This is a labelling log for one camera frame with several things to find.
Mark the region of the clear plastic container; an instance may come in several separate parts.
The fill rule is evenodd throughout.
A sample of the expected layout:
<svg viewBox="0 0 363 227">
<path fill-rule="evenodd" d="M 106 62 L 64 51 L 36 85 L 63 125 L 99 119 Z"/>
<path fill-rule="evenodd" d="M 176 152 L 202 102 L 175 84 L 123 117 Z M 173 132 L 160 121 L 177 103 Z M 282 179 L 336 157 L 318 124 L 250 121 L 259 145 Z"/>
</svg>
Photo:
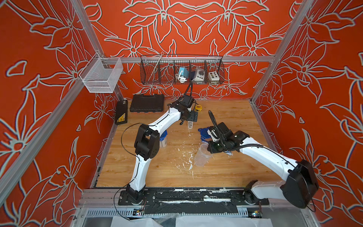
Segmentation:
<svg viewBox="0 0 363 227">
<path fill-rule="evenodd" d="M 167 130 L 160 135 L 160 147 L 165 148 L 167 146 Z"/>
<path fill-rule="evenodd" d="M 194 164 L 196 166 L 205 166 L 212 157 L 213 155 L 208 151 L 208 144 L 203 143 L 194 157 Z"/>
</svg>

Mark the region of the blue container lid front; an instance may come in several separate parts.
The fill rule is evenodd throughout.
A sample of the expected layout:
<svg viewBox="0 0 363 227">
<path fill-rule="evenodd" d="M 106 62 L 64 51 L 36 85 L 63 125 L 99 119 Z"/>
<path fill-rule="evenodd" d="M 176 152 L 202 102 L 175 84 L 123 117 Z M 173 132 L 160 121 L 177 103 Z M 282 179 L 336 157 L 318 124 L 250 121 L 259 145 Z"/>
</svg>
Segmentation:
<svg viewBox="0 0 363 227">
<path fill-rule="evenodd" d="M 164 141 L 166 139 L 166 136 L 167 136 L 167 130 L 165 130 L 161 135 L 160 135 L 160 138 L 159 138 L 159 141 Z"/>
</svg>

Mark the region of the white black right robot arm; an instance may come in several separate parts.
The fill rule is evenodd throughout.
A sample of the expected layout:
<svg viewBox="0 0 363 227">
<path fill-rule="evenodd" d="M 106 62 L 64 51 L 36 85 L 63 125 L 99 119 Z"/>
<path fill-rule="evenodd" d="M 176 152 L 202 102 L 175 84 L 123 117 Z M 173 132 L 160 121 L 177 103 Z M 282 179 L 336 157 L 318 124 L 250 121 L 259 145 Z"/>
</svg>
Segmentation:
<svg viewBox="0 0 363 227">
<path fill-rule="evenodd" d="M 254 205 L 262 199 L 280 199 L 304 209 L 312 202 L 319 184 L 309 161 L 297 161 L 281 155 L 243 131 L 233 133 L 224 123 L 209 127 L 208 135 L 211 137 L 208 144 L 211 154 L 237 151 L 255 159 L 280 177 L 281 180 L 271 182 L 252 180 L 244 187 L 243 198 L 247 204 Z"/>
</svg>

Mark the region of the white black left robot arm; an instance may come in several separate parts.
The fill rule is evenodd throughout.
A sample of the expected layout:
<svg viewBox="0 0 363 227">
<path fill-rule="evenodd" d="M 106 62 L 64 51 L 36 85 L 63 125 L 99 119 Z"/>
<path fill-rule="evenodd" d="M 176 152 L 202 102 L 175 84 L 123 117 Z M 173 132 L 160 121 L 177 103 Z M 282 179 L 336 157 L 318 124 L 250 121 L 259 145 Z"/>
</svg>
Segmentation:
<svg viewBox="0 0 363 227">
<path fill-rule="evenodd" d="M 141 124 L 134 143 L 136 163 L 126 192 L 136 202 L 142 200 L 146 187 L 146 177 L 151 160 L 160 149 L 160 136 L 175 122 L 196 122 L 198 113 L 192 109 L 195 99 L 183 95 L 169 105 L 168 110 L 150 124 Z"/>
</svg>

